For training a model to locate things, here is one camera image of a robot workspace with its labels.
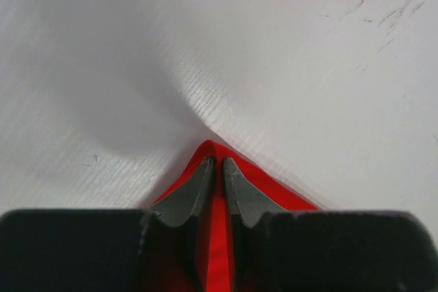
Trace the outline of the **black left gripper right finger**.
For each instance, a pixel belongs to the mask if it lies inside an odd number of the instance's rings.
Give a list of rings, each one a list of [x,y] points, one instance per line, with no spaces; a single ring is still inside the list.
[[[253,238],[254,226],[266,212],[285,212],[243,174],[237,162],[227,157],[223,161],[224,190],[227,204],[227,224],[231,229],[229,237],[232,247],[233,291],[248,291],[258,249]]]

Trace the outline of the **red t shirt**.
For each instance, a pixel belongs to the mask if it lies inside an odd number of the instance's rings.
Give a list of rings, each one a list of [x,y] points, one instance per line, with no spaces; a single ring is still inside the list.
[[[225,218],[226,202],[223,191],[224,174],[222,173],[222,164],[225,158],[232,158],[243,175],[256,188],[260,189],[281,207],[287,210],[298,211],[317,210],[318,207],[295,191],[275,181],[261,168],[245,160],[234,150],[212,140],[204,141],[196,149],[179,178],[171,184],[166,191],[162,192],[160,196],[156,197],[154,203],[158,203],[176,188],[188,181],[189,177],[206,157],[213,157],[216,160],[216,184],[213,197],[211,234],[209,238],[207,290],[230,291],[231,270],[234,268],[234,265],[231,263],[232,243],[227,238],[227,233],[229,233],[231,229],[227,228]]]

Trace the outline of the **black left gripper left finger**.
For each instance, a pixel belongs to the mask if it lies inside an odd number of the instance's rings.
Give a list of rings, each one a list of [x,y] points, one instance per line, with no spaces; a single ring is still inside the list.
[[[160,287],[207,290],[214,189],[215,160],[207,157],[186,182],[152,207],[162,223],[163,263],[169,270]]]

